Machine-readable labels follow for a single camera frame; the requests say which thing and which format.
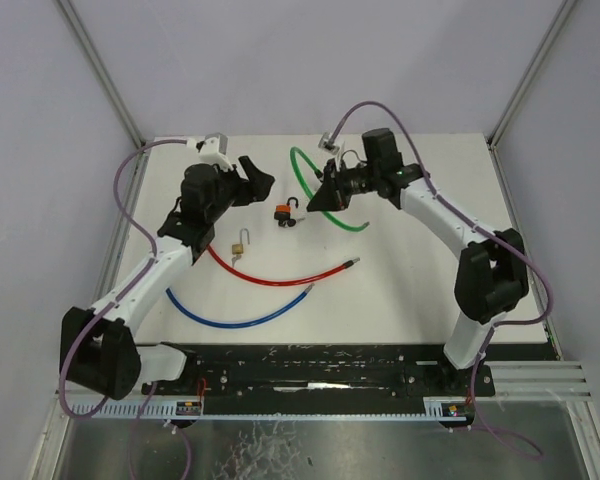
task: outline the metal floor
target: metal floor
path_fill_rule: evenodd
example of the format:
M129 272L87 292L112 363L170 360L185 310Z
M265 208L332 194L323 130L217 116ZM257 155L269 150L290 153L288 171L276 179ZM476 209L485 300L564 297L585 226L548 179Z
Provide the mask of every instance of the metal floor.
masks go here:
M545 451L533 462L489 434L449 434L438 424L410 422L198 422L187 478L213 479L586 479L569 413L557 403L484 404L493 425L531 437ZM130 421L76 423L56 479L130 478ZM186 459L179 436L145 421L132 447L139 479L179 479Z

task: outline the blue cable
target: blue cable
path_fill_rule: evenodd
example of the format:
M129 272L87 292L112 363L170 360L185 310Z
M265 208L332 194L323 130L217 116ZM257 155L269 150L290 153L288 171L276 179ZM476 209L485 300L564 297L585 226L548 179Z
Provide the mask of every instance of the blue cable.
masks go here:
M307 296L307 294L311 291L312 288L313 288L313 283L311 285L309 285L307 288L305 288L302 291L302 293L300 293L300 295L298 295L296 298L294 298L291 302L289 302L288 304L286 304L284 307L280 308L279 310L276 310L275 312L270 313L269 315L266 315L262 318L258 318L256 320L249 320L248 322L239 322L239 323L214 322L212 320L207 320L205 318L199 317L195 313L187 310L184 307L184 305L182 305L178 301L178 299L173 294L173 292L171 291L170 288L167 289L167 297L169 297L169 300L171 300L171 303L173 303L173 305L178 310L180 310L180 313L182 313L186 317L189 317L193 321L196 321L196 322L201 323L202 325L206 325L208 327L234 329L234 328L255 327L256 325L266 323L270 320L273 320L274 318L279 317L280 315L288 312L293 307L295 307L298 303L300 303L304 299L304 297Z

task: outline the red cable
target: red cable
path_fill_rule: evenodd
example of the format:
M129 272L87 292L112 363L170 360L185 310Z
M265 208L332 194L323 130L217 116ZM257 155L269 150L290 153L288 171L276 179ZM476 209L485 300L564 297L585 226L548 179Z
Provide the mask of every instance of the red cable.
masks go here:
M258 285L267 285L269 287L292 287L294 285L305 285L307 283L317 282L318 280L330 277L331 275L335 275L338 272L342 272L343 270L352 267L356 262L358 262L358 260L360 260L359 258L356 258L354 260L347 260L338 267L332 268L331 270L327 270L326 272L322 272L318 275L313 275L312 277L298 278L296 280L265 280L264 278L252 277L251 275L247 275L246 273L239 272L235 268L232 268L231 266L229 266L229 264L222 260L222 258L220 258L220 256L216 253L213 247L211 247L211 245L207 247L207 250L213 257L213 259L216 262L218 262L218 264L227 272L235 275L236 277L242 278L247 282L257 283Z

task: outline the cable connector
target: cable connector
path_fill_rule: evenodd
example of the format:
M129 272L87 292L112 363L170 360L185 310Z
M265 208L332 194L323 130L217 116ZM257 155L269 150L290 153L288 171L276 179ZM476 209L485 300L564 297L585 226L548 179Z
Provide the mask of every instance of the cable connector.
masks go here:
M342 154L344 153L344 139L339 137L335 140L335 142L331 142L331 133L325 132L322 134L320 141L318 142L318 148L320 150L324 150L325 152L329 152L336 158L336 169L340 164L340 160L342 160Z
M359 261L360 261L360 257L356 257L356 258L352 258L351 260L347 260L346 262L343 263L344 268L353 267Z

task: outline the black mounting plate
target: black mounting plate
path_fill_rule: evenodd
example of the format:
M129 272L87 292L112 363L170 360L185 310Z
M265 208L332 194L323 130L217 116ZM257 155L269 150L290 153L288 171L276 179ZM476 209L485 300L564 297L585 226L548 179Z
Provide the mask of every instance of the black mounting plate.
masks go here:
M423 397L465 397L470 379L463 371L454 382L441 381L432 363L442 358L442 345L170 345L187 354L187 364L180 379L159 382L156 394L197 395L204 378L206 414L424 413ZM555 359L555 353L548 343L492 345L487 359ZM480 366L478 397L495 394L490 377L488 366ZM307 389L321 383L353 388Z

